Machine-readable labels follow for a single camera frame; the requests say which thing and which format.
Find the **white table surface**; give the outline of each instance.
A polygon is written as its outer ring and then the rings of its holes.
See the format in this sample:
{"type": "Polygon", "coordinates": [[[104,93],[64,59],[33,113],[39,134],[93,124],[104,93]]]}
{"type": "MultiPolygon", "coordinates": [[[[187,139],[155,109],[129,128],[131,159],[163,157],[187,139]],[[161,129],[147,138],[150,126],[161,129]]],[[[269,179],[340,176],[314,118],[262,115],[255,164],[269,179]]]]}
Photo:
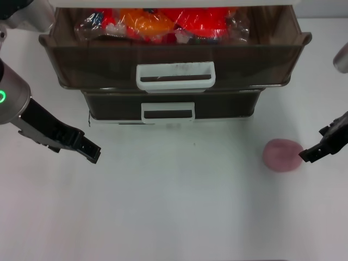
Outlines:
{"type": "Polygon", "coordinates": [[[270,139],[315,145],[348,110],[348,75],[332,65],[348,19],[300,25],[313,41],[249,121],[91,128],[38,34],[10,30],[2,59],[102,155],[93,165],[0,126],[0,260],[348,260],[348,148],[287,174],[261,159],[270,139]]]}

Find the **pink play dough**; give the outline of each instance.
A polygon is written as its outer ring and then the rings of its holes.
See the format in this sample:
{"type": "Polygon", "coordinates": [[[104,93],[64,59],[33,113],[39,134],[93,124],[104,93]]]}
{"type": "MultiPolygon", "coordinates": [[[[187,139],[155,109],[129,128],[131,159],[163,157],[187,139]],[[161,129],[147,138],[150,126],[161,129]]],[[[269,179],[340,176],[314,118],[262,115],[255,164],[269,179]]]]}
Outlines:
{"type": "Polygon", "coordinates": [[[297,169],[302,159],[299,153],[303,151],[300,144],[283,139],[269,141],[263,151],[265,165],[276,172],[288,172],[297,169]]]}

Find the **orange object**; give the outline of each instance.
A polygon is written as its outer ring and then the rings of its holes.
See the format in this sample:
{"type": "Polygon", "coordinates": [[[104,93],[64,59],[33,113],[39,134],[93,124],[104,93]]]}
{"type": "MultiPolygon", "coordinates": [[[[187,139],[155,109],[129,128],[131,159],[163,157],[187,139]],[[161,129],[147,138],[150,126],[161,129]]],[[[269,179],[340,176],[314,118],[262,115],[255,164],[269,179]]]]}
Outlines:
{"type": "Polygon", "coordinates": [[[120,21],[142,36],[157,36],[174,29],[174,22],[158,11],[150,14],[143,9],[120,9],[120,21]]]}

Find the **white drawer handle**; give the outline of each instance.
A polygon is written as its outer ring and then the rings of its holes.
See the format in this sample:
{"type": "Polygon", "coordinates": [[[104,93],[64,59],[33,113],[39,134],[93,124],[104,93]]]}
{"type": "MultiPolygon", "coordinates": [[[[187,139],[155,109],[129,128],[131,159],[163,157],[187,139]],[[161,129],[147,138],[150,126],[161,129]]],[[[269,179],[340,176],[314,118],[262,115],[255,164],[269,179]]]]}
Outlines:
{"type": "Polygon", "coordinates": [[[194,102],[141,104],[141,120],[145,124],[192,122],[195,118],[194,102]]]}
{"type": "Polygon", "coordinates": [[[150,93],[204,92],[215,84],[214,62],[140,64],[136,85],[150,93]]]}

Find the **plastic drawer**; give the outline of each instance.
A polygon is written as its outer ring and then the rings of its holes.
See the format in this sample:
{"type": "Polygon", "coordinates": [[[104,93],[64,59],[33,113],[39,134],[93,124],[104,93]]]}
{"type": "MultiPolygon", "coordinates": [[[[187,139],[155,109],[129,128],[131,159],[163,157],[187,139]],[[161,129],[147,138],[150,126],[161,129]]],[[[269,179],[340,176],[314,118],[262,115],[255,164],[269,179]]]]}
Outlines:
{"type": "Polygon", "coordinates": [[[96,120],[154,123],[248,117],[261,90],[203,92],[199,94],[118,94],[83,92],[96,120]],[[144,113],[150,120],[145,122],[144,113]]]}
{"type": "Polygon", "coordinates": [[[250,40],[214,45],[155,45],[128,40],[76,40],[73,26],[85,9],[57,8],[56,23],[40,43],[67,89],[144,92],[136,83],[137,66],[213,62],[209,90],[251,90],[282,86],[312,35],[302,33],[292,6],[249,7],[250,40]]]}

